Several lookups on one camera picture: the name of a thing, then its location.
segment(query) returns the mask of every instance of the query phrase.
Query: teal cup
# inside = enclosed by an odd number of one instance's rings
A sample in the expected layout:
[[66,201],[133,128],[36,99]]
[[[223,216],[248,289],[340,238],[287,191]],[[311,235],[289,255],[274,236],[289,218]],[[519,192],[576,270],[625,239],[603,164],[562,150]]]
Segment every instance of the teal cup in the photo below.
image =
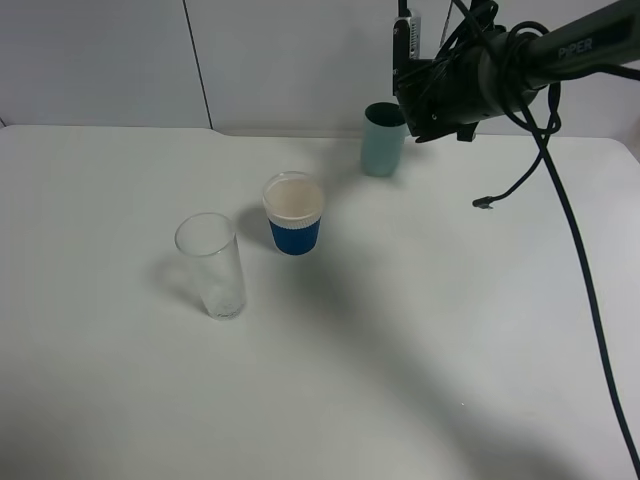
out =
[[372,177],[393,175],[400,163],[407,133],[407,124],[398,105],[387,102],[369,105],[364,111],[360,151],[362,171]]

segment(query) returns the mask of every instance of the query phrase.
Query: blue paper cup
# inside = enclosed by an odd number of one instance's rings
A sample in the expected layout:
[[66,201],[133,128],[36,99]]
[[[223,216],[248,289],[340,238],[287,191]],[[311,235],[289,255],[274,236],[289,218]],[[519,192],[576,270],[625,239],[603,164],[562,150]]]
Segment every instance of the blue paper cup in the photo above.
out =
[[324,193],[318,181],[302,172],[284,172],[267,182],[262,202],[276,247],[287,255],[303,255],[318,239]]
[[369,105],[364,111],[363,133],[362,171],[372,177],[393,175],[409,133],[400,107],[387,102]]

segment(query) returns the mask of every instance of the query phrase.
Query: clear glass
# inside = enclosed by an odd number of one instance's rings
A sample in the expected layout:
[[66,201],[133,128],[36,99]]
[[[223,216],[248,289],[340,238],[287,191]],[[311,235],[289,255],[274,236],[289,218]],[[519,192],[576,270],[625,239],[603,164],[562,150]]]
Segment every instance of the clear glass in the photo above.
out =
[[218,319],[237,316],[246,294],[231,220],[219,213],[199,213],[182,222],[175,241],[209,315]]

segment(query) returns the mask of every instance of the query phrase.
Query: white table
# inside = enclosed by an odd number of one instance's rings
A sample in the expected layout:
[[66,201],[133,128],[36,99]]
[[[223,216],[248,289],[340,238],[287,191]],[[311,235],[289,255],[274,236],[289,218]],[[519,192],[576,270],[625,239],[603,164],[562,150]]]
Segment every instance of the white table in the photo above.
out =
[[[0,131],[3,478],[631,479],[576,254],[528,137],[408,145],[391,181],[357,140],[206,130]],[[640,166],[554,139],[640,441]],[[276,253],[260,207],[320,175],[318,248]],[[184,290],[173,233],[238,222],[249,303]]]

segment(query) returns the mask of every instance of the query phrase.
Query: black cable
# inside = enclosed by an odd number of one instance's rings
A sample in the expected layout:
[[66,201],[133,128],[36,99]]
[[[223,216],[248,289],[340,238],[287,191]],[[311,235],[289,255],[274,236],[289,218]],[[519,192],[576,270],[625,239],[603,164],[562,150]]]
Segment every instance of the black cable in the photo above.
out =
[[453,12],[453,2],[449,2],[449,9],[447,10],[447,17],[444,20],[442,27],[442,36],[440,37],[440,47],[444,45],[444,40],[447,37],[447,30],[449,30],[449,21],[451,20],[451,12]]
[[[492,24],[493,20],[496,18],[496,15],[498,14],[498,5],[493,2],[483,3],[479,7],[475,8],[473,12],[471,12],[471,15],[473,15],[474,18],[476,19],[476,22],[478,22],[478,18],[480,17],[480,15],[484,15],[484,14],[487,14],[487,17],[483,18],[484,21],[482,23],[479,22],[482,25],[483,30],[484,28]],[[458,27],[451,33],[451,35],[449,35],[449,38],[447,38],[447,40],[442,44],[442,47],[440,47],[440,51],[436,55],[436,58],[441,58],[445,55],[450,55],[451,47],[455,42],[457,42],[461,38],[464,38],[464,34],[468,34],[468,28],[466,27],[466,24],[463,22],[460,25],[458,25]]]
[[[537,22],[519,23],[511,30],[511,32],[509,32],[507,36],[507,41],[506,41],[508,48],[502,59],[500,69],[498,71],[497,81],[499,84],[506,84],[507,72],[508,72],[507,67],[511,63],[512,59],[515,58],[515,55],[518,52],[518,49],[522,47],[529,39],[535,38],[535,35],[533,37],[525,36],[525,35],[520,35],[519,37],[516,37],[516,35],[521,30],[525,30],[525,29],[534,29],[543,35],[549,32],[543,25],[540,25]],[[550,112],[549,121],[547,122],[547,127],[544,130],[540,130],[540,132],[544,134],[543,140],[545,142],[545,145],[549,143],[551,134],[560,131],[560,128],[562,126],[560,115],[558,113],[558,108],[560,107],[560,94],[561,94],[561,90],[560,90],[559,82],[549,87],[549,96],[548,96],[549,112]],[[511,119],[516,124],[524,128],[525,130],[530,131],[529,126],[527,125],[526,122],[519,119],[513,112],[510,112],[508,107],[505,107],[505,105],[507,105],[507,98],[506,98],[504,89],[500,89],[498,92],[498,95],[500,97],[499,101],[501,103],[501,106],[503,107],[503,110],[506,109],[505,111],[509,112],[509,115],[508,115],[509,118],[513,117]],[[493,202],[504,200],[513,192],[515,192],[524,182],[526,182],[527,179],[533,174],[533,172],[536,171],[536,169],[538,168],[541,162],[542,162],[542,153],[540,152],[536,157],[536,159],[534,160],[533,164],[524,173],[524,175],[522,175],[522,177],[520,177],[518,181],[516,181],[516,183],[514,183],[511,186],[511,188],[509,188],[506,192],[504,192],[502,195],[497,195],[495,197],[488,196],[488,197],[478,198],[477,200],[474,200],[472,202],[472,205],[474,207],[484,208],[484,209],[492,208],[491,204]]]
[[594,73],[608,73],[609,75],[614,75],[616,77],[640,81],[640,70],[622,67],[620,65],[594,65],[592,67],[588,67],[582,70],[578,70],[577,72],[567,73],[564,75],[553,75],[545,72],[544,70],[540,71],[541,75],[544,75],[545,77],[556,81],[577,80],[578,78],[584,78],[589,75],[593,75]]
[[[482,43],[484,48],[487,50],[487,53],[489,54],[491,61],[498,68],[501,68],[501,67],[506,68],[506,63],[509,59],[507,58],[505,61],[504,58],[501,59],[498,56],[496,51],[493,49],[493,46],[489,42],[489,39],[484,35],[484,33],[482,32],[482,29],[480,28],[478,23],[475,21],[474,16],[469,12],[467,7],[465,7],[464,3],[462,3],[462,0],[452,0],[452,1],[455,3],[456,7],[460,10],[460,12],[462,12],[462,14],[464,15],[465,20],[469,23],[478,41]],[[527,106],[526,102],[522,98],[522,95],[520,94],[516,86],[506,81],[503,84],[503,86],[505,86],[509,90],[509,93],[514,96],[514,98],[518,103],[518,107],[520,108],[520,110],[522,111],[522,114],[524,115],[526,127],[527,127],[526,130],[531,132],[536,144],[538,145],[538,149],[540,152],[538,157],[542,157],[542,159],[545,162],[545,165],[549,172],[549,176],[551,177],[553,186],[556,190],[556,193],[558,194],[558,199],[560,200],[560,204],[562,205],[562,209],[567,218],[567,222],[569,223],[569,229],[571,230],[571,235],[573,237],[573,241],[576,247],[578,260],[580,262],[580,267],[582,269],[582,276],[584,278],[584,283],[587,290],[587,297],[589,299],[589,306],[591,308],[591,316],[593,319],[593,327],[595,329],[596,339],[598,342],[600,360],[602,362],[602,369],[604,371],[607,387],[609,389],[611,403],[613,404],[613,409],[615,411],[616,418],[620,426],[620,431],[622,432],[622,436],[627,445],[629,456],[631,457],[631,463],[633,464],[633,468],[635,469],[636,476],[638,477],[638,479],[640,479],[640,458],[638,458],[638,452],[636,451],[636,448],[633,442],[633,437],[631,436],[631,431],[629,430],[629,426],[627,425],[627,421],[624,416],[624,411],[622,410],[622,405],[620,403],[620,398],[618,396],[616,383],[613,377],[613,370],[611,368],[611,362],[609,360],[609,352],[607,349],[607,343],[605,341],[604,329],[602,327],[602,320],[600,318],[600,310],[598,308],[598,299],[596,297],[596,291],[593,285],[593,278],[591,276],[591,269],[589,268],[587,253],[584,248],[584,243],[582,242],[580,229],[578,228],[578,222],[576,221],[575,215],[573,214],[573,209],[571,208],[569,198],[567,197],[567,193],[564,190],[564,186],[562,185],[560,176],[558,175],[556,167],[553,163],[551,154],[547,149],[548,138],[543,138],[543,135],[544,135],[542,133],[543,130],[540,129],[536,124],[536,121],[533,118],[533,115],[531,114],[529,107]]]

